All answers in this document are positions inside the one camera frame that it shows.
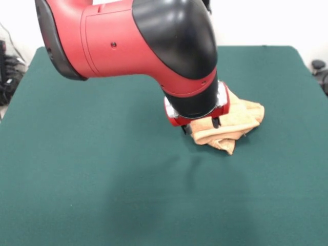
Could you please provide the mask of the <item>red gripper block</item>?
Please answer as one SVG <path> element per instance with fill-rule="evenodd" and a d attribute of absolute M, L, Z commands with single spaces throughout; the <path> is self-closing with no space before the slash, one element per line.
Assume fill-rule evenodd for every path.
<path fill-rule="evenodd" d="M 186 117 L 179 115 L 179 113 L 173 108 L 172 104 L 169 102 L 167 97 L 164 97 L 164 107 L 165 107 L 165 113 L 166 113 L 166 116 L 167 116 L 169 122 L 174 127 L 181 127 L 185 135 L 192 134 L 192 128 L 189 124 L 192 121 L 198 120 L 198 119 L 210 117 L 213 127 L 219 128 L 221 126 L 220 116 L 228 114 L 229 109 L 230 109 L 229 90 L 224 82 L 219 81 L 217 94 L 216 94 L 216 105 L 210 113 L 208 113 L 202 117 L 186 118 Z"/>

